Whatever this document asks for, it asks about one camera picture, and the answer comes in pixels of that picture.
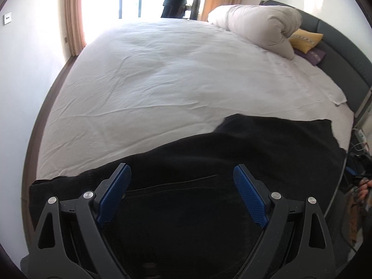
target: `blue gripper pad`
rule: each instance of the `blue gripper pad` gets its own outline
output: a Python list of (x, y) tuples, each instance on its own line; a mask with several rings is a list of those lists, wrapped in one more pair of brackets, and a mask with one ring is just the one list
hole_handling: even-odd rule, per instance
[(106, 193), (99, 202), (99, 212), (96, 221), (103, 226), (112, 220), (120, 200), (131, 182), (131, 168), (125, 165), (114, 178)]
[[(250, 174), (247, 169), (245, 169), (245, 171), (248, 172), (252, 179), (254, 179), (252, 174)], [(253, 221), (258, 223), (261, 228), (264, 228), (269, 222), (269, 219), (266, 215), (266, 206), (264, 200), (241, 166), (236, 166), (234, 168), (233, 176), (235, 186), (237, 187)]]

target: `wooden floor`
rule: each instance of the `wooden floor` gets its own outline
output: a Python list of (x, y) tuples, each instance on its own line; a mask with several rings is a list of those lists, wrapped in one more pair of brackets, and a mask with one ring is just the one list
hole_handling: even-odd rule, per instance
[(29, 186), (36, 180), (36, 170), (38, 164), (38, 156), (40, 150), (40, 144), (44, 133), (45, 125), (47, 124), (48, 116), (52, 110), (52, 106), (60, 93), (62, 85), (66, 80), (71, 67), (74, 65), (76, 56), (70, 57), (66, 65), (62, 68), (58, 74), (53, 85), (51, 86), (44, 103), (41, 106), (38, 117), (36, 118), (35, 125), (33, 126), (30, 141), (28, 143), (25, 165), (23, 167), (23, 178), (22, 178), (22, 219), (23, 229), (25, 231), (25, 237), (27, 246), (30, 249), (32, 236), (34, 229), (31, 222), (30, 212), (28, 208), (29, 202)]

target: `yellow pillow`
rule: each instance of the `yellow pillow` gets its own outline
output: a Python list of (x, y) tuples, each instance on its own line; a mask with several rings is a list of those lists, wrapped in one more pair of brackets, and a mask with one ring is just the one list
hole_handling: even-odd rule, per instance
[(303, 29), (297, 29), (297, 31), (289, 37), (289, 41), (293, 48), (303, 53), (308, 53), (308, 51), (314, 48), (322, 38), (322, 33), (313, 33)]

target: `person's hand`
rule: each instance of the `person's hand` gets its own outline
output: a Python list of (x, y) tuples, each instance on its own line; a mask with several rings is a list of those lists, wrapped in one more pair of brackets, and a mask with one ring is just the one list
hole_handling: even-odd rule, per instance
[(358, 188), (358, 201), (362, 202), (364, 198), (366, 198), (369, 189), (372, 188), (372, 180), (368, 180), (366, 178), (363, 178), (360, 183), (359, 183), (359, 188)]

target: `padded headboard panel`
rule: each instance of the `padded headboard panel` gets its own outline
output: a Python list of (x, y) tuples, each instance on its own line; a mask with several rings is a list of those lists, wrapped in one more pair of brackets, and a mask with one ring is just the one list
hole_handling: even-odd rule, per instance
[[(261, 1), (260, 5), (290, 6), (273, 0)], [(302, 29), (323, 34), (317, 47), (325, 51), (326, 55), (318, 66), (343, 90), (357, 122), (367, 110), (371, 99), (371, 61), (337, 29), (302, 10), (298, 11), (302, 15)]]

